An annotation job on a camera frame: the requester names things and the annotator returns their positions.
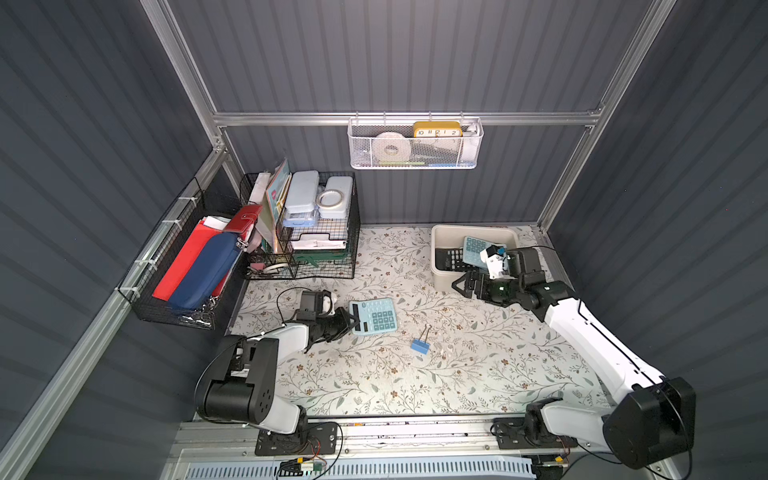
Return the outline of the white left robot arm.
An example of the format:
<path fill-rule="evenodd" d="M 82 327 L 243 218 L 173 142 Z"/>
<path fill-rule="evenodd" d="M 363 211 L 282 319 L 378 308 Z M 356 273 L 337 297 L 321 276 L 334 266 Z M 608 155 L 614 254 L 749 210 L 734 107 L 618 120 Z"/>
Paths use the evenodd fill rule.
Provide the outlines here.
<path fill-rule="evenodd" d="M 330 291 L 303 288 L 299 307 L 279 327 L 224 338 L 197 380 L 197 415 L 211 423 L 247 424 L 273 435 L 303 432 L 306 410 L 277 394 L 278 367 L 295 353 L 342 339 L 360 323 L 358 310 L 337 306 Z"/>

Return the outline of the black calculator back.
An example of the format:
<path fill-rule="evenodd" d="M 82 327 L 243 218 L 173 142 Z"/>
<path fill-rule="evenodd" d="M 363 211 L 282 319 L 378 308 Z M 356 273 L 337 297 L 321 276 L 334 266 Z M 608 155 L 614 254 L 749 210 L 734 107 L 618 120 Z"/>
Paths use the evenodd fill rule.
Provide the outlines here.
<path fill-rule="evenodd" d="M 443 272 L 467 272 L 473 268 L 464 261 L 462 248 L 436 248 L 434 250 L 434 266 Z"/>

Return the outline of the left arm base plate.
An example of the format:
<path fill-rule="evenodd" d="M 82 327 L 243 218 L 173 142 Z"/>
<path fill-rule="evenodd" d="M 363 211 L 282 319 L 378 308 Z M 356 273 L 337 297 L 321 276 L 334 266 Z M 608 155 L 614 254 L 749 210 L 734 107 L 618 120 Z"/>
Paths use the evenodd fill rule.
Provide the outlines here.
<path fill-rule="evenodd" d="M 257 457 L 331 455 L 336 452 L 340 439 L 336 422 L 300 425 L 292 434 L 260 430 L 254 454 Z"/>

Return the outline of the teal calculator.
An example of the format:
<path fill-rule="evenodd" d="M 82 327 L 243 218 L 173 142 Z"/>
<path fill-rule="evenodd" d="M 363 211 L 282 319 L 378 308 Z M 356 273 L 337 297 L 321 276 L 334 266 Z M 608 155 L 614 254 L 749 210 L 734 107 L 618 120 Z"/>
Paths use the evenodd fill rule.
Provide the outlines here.
<path fill-rule="evenodd" d="M 359 319 L 359 324 L 352 330 L 354 335 L 371 336 L 397 330 L 395 304 L 391 298 L 350 301 L 349 309 Z"/>
<path fill-rule="evenodd" d="M 491 245 L 491 242 L 467 236 L 463 243 L 463 262 L 473 267 L 485 269 L 486 263 L 482 260 L 481 253 Z"/>

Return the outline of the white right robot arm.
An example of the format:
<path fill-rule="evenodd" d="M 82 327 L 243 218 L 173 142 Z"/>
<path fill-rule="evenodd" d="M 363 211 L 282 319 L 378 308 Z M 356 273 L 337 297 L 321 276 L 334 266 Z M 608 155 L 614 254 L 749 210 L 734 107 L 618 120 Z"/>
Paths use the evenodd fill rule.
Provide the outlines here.
<path fill-rule="evenodd" d="M 480 257 L 482 266 L 463 273 L 452 289 L 468 299 L 532 313 L 578 352 L 611 400 L 605 409 L 559 398 L 528 404 L 522 424 L 528 442 L 590 443 L 634 470 L 693 454 L 696 393 L 687 381 L 665 376 L 632 352 L 567 283 L 547 280 L 534 248 L 492 244 Z"/>

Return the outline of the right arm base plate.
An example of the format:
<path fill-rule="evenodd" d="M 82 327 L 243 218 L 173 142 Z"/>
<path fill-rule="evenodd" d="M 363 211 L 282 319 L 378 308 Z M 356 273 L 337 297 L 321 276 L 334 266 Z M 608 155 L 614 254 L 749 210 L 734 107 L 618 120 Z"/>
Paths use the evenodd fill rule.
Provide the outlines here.
<path fill-rule="evenodd" d="M 578 446 L 573 437 L 551 433 L 540 420 L 527 417 L 503 417 L 492 420 L 489 433 L 496 439 L 501 450 L 555 449 L 569 451 Z"/>

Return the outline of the beige plastic storage box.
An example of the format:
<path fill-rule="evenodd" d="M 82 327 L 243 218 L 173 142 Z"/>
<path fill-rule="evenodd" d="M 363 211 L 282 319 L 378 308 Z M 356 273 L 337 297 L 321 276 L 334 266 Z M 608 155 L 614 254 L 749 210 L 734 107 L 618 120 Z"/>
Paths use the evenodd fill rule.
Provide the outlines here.
<path fill-rule="evenodd" d="M 463 249 L 466 237 L 485 240 L 498 245 L 504 244 L 510 248 L 519 246 L 517 233 L 507 227 L 467 226 L 455 224 L 438 224 L 431 229 L 430 267 L 433 275 L 433 286 L 437 292 L 448 293 L 453 289 L 451 284 L 462 272 L 449 272 L 438 269 L 438 249 Z"/>

